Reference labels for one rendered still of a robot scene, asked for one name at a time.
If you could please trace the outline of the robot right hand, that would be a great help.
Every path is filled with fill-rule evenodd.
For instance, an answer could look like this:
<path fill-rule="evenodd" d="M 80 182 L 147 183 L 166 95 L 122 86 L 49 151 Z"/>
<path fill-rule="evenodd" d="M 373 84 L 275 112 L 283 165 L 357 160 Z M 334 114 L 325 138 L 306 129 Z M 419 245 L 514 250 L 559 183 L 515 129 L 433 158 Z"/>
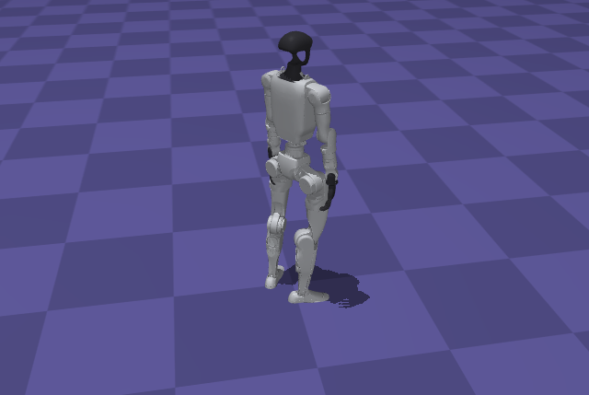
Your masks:
<path fill-rule="evenodd" d="M 320 211 L 328 210 L 330 207 L 330 204 L 331 204 L 331 200 L 334 197 L 335 190 L 336 190 L 336 184 L 338 184 L 338 181 L 337 180 L 335 181 L 335 175 L 333 173 L 328 174 L 326 184 L 329 185 L 328 200 L 326 201 L 324 206 L 320 207 L 320 209 L 319 209 Z"/>

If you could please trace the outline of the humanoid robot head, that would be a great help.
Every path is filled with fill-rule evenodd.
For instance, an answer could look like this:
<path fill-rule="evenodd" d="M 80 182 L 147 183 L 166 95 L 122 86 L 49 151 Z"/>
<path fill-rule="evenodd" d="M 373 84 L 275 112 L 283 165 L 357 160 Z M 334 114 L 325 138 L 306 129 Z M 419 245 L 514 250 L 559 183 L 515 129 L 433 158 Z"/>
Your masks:
<path fill-rule="evenodd" d="M 290 52 L 293 59 L 287 64 L 285 72 L 281 73 L 279 78 L 293 83 L 303 79 L 300 75 L 301 66 L 308 63 L 312 43 L 313 40 L 301 31 L 291 31 L 282 36 L 278 47 L 280 50 Z M 297 53 L 301 51 L 306 52 L 306 59 L 303 62 L 297 56 Z"/>

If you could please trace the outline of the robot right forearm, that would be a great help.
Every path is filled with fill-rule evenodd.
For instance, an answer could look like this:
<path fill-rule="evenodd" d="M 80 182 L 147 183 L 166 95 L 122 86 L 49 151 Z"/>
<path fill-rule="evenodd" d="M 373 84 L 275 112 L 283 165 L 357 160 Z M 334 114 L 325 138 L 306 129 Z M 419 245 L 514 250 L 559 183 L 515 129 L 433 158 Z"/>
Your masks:
<path fill-rule="evenodd" d="M 328 143 L 320 147 L 322 153 L 323 166 L 326 170 L 325 179 L 330 173 L 335 175 L 335 181 L 338 178 L 339 172 L 337 171 L 337 158 L 336 158 L 336 131 L 331 129 L 328 134 Z"/>

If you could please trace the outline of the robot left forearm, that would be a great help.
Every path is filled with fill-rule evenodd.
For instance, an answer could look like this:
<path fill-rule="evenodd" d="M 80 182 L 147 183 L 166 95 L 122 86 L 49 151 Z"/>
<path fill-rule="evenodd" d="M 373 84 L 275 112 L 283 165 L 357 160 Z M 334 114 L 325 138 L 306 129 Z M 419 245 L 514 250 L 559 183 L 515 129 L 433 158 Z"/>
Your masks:
<path fill-rule="evenodd" d="M 275 126 L 274 126 L 273 122 L 268 121 L 267 117 L 266 117 L 265 125 L 266 125 L 266 130 L 268 131 L 268 139 L 267 139 L 268 147 L 271 149 L 272 156 L 277 156 L 279 154 L 279 152 L 281 152 L 281 149 L 280 149 L 281 139 L 280 139 L 280 137 L 278 137 L 278 135 L 276 133 Z"/>

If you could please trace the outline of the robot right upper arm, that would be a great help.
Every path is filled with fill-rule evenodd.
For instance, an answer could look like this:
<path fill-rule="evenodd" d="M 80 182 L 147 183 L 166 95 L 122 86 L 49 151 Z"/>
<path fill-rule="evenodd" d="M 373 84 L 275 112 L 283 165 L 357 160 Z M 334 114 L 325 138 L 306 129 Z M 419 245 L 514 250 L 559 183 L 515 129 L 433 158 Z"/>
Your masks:
<path fill-rule="evenodd" d="M 317 139 L 319 142 L 327 144 L 330 125 L 330 99 L 329 89 L 317 83 L 311 83 L 306 86 L 307 98 L 314 107 L 315 121 L 317 125 Z M 334 129 L 335 130 L 335 129 Z"/>

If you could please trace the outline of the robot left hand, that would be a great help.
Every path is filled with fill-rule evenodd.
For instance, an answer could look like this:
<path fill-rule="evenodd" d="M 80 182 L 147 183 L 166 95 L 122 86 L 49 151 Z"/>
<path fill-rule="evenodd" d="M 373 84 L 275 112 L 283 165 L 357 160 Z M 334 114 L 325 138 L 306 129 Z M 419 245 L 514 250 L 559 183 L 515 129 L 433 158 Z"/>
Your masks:
<path fill-rule="evenodd" d="M 281 149 L 281 148 L 280 148 L 280 149 Z M 272 156 L 271 149 L 270 149 L 269 147 L 268 147 L 268 155 L 269 155 L 269 158 L 275 157 L 275 156 Z M 270 176 L 271 183 L 272 183 L 273 185 L 275 185 L 275 183 L 272 181 L 272 179 L 271 179 L 271 178 L 272 178 L 272 177 Z"/>

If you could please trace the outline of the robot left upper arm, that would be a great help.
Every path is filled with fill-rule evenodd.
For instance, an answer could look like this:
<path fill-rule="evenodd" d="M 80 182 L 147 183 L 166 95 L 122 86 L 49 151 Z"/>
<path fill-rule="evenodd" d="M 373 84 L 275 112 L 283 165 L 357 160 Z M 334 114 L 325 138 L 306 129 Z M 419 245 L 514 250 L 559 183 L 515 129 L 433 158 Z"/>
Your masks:
<path fill-rule="evenodd" d="M 261 77 L 261 83 L 263 85 L 264 88 L 264 100 L 265 100 L 265 106 L 266 106 L 266 117 L 268 119 L 268 121 L 273 122 L 272 121 L 272 116 L 271 116 L 271 78 L 272 76 L 278 72 L 278 70 L 273 70 L 270 71 L 266 74 L 264 74 Z"/>

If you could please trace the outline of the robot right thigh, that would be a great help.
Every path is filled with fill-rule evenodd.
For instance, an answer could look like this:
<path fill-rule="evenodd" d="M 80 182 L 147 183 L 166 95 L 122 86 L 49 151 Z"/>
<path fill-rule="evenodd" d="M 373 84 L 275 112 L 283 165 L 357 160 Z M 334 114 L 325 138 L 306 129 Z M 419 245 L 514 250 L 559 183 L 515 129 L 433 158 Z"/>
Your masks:
<path fill-rule="evenodd" d="M 298 174 L 299 186 L 306 194 L 306 217 L 308 228 L 300 228 L 294 234 L 294 243 L 297 247 L 297 240 L 303 235 L 309 235 L 317 243 L 326 225 L 329 209 L 320 211 L 328 200 L 329 185 L 326 184 L 325 174 L 315 171 L 308 165 L 301 168 Z"/>

